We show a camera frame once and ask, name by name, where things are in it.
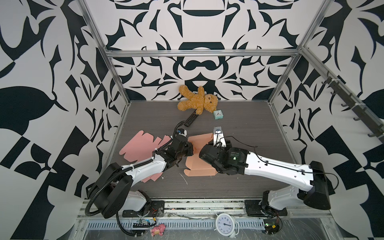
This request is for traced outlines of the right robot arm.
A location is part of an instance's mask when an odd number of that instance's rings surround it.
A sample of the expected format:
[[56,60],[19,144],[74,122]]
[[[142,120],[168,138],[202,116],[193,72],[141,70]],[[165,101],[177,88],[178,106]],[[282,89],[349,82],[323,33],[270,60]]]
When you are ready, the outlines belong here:
[[263,193],[260,207],[264,212],[303,205],[318,210],[331,209],[328,181],[319,162],[291,164],[245,149],[213,145],[205,145],[199,157],[221,174],[259,176],[287,184],[285,188]]

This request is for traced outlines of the small teal alarm clock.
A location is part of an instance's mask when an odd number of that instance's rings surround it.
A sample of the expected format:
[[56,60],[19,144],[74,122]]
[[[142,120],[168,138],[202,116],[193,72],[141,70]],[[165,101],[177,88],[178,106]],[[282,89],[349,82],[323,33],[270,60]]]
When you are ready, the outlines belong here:
[[214,111],[213,115],[214,115],[215,120],[219,120],[219,119],[223,119],[224,118],[224,114],[223,114],[222,110]]

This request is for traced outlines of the left circuit board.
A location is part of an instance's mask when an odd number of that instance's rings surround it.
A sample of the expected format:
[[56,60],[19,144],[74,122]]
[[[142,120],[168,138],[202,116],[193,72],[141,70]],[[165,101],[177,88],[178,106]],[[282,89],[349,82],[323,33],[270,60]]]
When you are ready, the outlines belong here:
[[154,227],[157,224],[156,218],[154,218],[152,221],[150,220],[144,220],[141,219],[137,223],[133,223],[133,228],[151,228]]

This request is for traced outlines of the brown teddy bear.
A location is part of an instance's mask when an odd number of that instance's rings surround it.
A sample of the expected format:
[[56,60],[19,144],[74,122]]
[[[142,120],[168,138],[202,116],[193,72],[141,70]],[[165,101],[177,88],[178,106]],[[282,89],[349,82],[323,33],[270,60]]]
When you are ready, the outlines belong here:
[[212,94],[206,94],[202,86],[198,87],[198,93],[195,94],[190,91],[186,85],[181,85],[179,87],[179,93],[186,98],[186,100],[179,102],[177,105],[180,111],[194,109],[197,115],[201,115],[204,110],[210,113],[217,110],[218,97]]

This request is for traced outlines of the circuit board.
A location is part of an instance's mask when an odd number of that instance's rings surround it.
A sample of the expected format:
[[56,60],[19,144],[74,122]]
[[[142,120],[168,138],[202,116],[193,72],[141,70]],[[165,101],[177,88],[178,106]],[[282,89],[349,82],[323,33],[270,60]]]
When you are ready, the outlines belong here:
[[264,230],[262,230],[262,233],[266,235],[275,235],[279,231],[282,230],[283,224],[282,220],[275,218],[275,219],[264,219]]
[[157,224],[156,218],[154,218],[152,221],[150,220],[144,220],[141,219],[137,223],[133,223],[133,228],[151,228],[154,227]]

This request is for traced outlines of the white round analog clock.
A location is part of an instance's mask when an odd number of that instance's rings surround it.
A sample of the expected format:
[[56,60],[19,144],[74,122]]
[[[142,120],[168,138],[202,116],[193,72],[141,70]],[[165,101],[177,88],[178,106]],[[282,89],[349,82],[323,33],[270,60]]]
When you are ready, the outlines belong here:
[[235,238],[240,231],[240,226],[234,217],[227,213],[217,215],[215,231],[224,237]]

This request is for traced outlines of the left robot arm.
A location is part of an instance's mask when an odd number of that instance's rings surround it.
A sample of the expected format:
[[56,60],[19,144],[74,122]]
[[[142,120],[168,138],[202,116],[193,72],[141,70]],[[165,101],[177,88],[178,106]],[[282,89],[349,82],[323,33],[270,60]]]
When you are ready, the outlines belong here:
[[194,153],[193,144],[183,135],[176,135],[164,146],[155,149],[152,156],[142,162],[120,166],[110,164],[87,193],[89,202],[85,208],[88,217],[102,214],[108,219],[122,208],[139,212],[150,200],[143,193],[132,192],[136,183],[178,165],[184,157]]

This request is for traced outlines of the small pink toy figure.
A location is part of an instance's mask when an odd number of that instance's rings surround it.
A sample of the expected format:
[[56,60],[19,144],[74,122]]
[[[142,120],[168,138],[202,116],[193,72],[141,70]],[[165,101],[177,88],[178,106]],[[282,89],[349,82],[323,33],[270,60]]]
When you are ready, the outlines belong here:
[[154,237],[156,235],[163,236],[164,231],[166,230],[166,226],[164,224],[159,224],[151,229],[151,236]]

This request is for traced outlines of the black remote control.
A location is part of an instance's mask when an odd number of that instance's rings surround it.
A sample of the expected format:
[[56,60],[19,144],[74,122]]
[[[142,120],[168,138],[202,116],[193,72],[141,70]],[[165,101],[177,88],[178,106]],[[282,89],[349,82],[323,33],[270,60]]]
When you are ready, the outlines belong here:
[[195,110],[184,122],[184,126],[190,127],[192,123],[198,118],[197,110]]

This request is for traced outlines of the right circuit board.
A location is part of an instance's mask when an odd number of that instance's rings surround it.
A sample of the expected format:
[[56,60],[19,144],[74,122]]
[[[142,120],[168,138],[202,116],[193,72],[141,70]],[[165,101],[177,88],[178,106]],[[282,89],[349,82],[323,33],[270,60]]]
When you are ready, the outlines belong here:
[[262,230],[262,233],[266,235],[275,235],[279,231],[282,230],[283,224],[282,220],[275,218],[275,219],[264,219],[264,230]]

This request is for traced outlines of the pink flat cardboard box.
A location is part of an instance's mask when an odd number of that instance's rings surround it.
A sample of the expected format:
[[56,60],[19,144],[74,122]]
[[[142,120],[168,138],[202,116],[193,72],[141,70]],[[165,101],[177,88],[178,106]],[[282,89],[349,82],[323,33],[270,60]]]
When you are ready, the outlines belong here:
[[139,163],[150,158],[155,149],[165,145],[170,139],[167,135],[162,139],[159,137],[154,139],[153,135],[141,130],[119,151],[119,155],[127,162]]

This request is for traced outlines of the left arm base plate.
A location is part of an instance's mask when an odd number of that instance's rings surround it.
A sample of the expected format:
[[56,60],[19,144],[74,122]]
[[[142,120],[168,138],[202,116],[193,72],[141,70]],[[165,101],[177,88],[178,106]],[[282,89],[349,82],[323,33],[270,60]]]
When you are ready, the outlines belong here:
[[151,201],[147,202],[139,211],[133,210],[124,210],[122,217],[123,218],[140,218],[148,217],[151,218],[153,213],[162,212],[165,207],[164,201]]

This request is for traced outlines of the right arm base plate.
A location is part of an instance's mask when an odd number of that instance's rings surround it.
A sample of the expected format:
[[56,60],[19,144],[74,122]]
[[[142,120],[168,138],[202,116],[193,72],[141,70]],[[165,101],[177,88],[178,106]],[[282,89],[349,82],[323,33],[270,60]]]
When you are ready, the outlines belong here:
[[267,217],[273,218],[276,216],[287,216],[288,211],[286,208],[283,210],[275,210],[269,206],[262,206],[262,201],[245,200],[245,210],[248,217]]

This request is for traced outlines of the wall hook rack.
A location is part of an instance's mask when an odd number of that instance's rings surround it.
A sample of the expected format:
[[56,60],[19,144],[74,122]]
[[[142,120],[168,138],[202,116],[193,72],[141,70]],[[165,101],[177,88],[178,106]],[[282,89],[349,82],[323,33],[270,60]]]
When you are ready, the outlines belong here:
[[331,95],[338,96],[343,103],[341,106],[347,110],[351,110],[356,116],[354,121],[361,121],[371,131],[369,138],[377,138],[382,144],[384,143],[384,122],[363,103],[344,83],[336,78],[330,71],[326,73],[326,80],[322,85],[327,85],[332,89]]

